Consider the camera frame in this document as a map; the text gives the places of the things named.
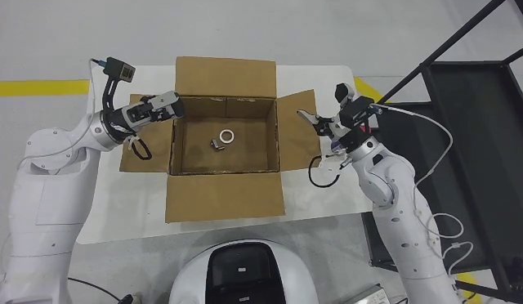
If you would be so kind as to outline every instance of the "gray floor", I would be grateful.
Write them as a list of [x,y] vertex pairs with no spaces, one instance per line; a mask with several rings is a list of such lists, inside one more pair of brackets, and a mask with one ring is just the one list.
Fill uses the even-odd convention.
[[[86,78],[93,56],[134,65],[172,65],[183,55],[228,56],[348,65],[385,92],[488,1],[0,0],[0,80]],[[444,59],[504,58],[523,47],[522,31],[508,2]],[[522,63],[513,69],[523,74]],[[426,100],[422,80],[396,99]],[[74,127],[84,108],[84,96],[0,98],[0,241],[8,232],[8,198],[25,140],[39,128]],[[375,283],[390,296],[403,293],[396,274],[368,266],[359,215],[77,245],[70,275],[120,296],[141,292],[145,302],[163,303],[177,272],[196,253],[253,236],[295,250],[311,269],[322,303]],[[112,302],[82,285],[70,289],[77,303]]]

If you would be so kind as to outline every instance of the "table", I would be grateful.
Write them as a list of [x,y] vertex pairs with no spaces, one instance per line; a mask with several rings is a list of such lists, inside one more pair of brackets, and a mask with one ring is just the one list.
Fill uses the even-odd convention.
[[[93,68],[96,110],[101,109],[101,94],[106,76],[100,67]],[[351,70],[346,66],[277,65],[278,97],[309,89],[315,90],[316,108],[323,116],[337,113],[335,86],[349,83],[354,89]],[[127,105],[129,95],[161,94],[175,85],[175,67],[137,66],[132,83],[121,82],[114,96],[114,107]],[[92,91],[87,97],[87,112],[92,109]],[[329,139],[322,137],[323,153],[329,151]],[[352,167],[343,170],[338,183],[328,189],[314,187],[307,170],[282,172],[286,215],[224,221],[178,222],[166,224],[165,199],[167,174],[152,172],[120,172],[122,148],[102,153],[91,213],[77,241],[94,244],[124,239],[139,239],[160,235],[215,230],[232,227],[262,225],[277,221],[294,221],[317,217],[368,212],[372,203],[358,186],[358,177]],[[326,167],[313,171],[315,180],[328,183],[334,176]]]

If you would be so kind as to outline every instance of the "cardboard box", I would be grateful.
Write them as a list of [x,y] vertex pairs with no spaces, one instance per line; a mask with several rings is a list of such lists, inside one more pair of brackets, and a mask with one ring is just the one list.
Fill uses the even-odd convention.
[[[120,171],[169,174],[166,222],[284,215],[280,173],[307,168],[320,153],[296,114],[316,112],[314,91],[277,99],[272,61],[179,57],[176,69],[186,116],[145,127],[138,135],[153,158],[141,161],[124,145]],[[223,129],[235,133],[228,145]]]

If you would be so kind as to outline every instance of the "white ring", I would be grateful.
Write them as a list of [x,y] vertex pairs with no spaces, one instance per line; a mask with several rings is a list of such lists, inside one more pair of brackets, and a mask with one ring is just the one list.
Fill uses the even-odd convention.
[[[230,133],[230,139],[229,140],[224,140],[223,139],[223,134],[225,134],[226,132]],[[233,140],[235,139],[235,134],[230,130],[230,129],[224,129],[220,132],[220,141],[223,143],[223,144],[229,144],[231,143]]]

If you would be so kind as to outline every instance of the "white robotic arm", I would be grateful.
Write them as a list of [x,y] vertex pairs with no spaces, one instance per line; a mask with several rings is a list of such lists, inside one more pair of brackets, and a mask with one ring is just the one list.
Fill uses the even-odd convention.
[[[115,110],[111,92],[119,80],[132,80],[134,68],[113,58],[97,62],[109,75],[104,109],[84,117],[71,132],[43,129],[27,141],[9,210],[13,249],[0,285],[2,304],[71,303],[67,290],[71,253],[91,211],[101,151],[136,139],[149,123],[184,115],[174,91]],[[150,159],[141,144],[147,155],[133,144],[136,155]]]
[[415,187],[412,164],[370,136],[368,118],[381,109],[364,96],[354,100],[350,90],[346,84],[337,85],[335,96],[341,110],[336,117],[323,118],[303,110],[298,114],[318,135],[331,138],[335,154],[347,153],[340,170],[351,163],[360,188],[373,201],[378,232],[400,273],[409,303],[461,303],[454,280],[445,271],[436,223],[429,232],[434,216]]

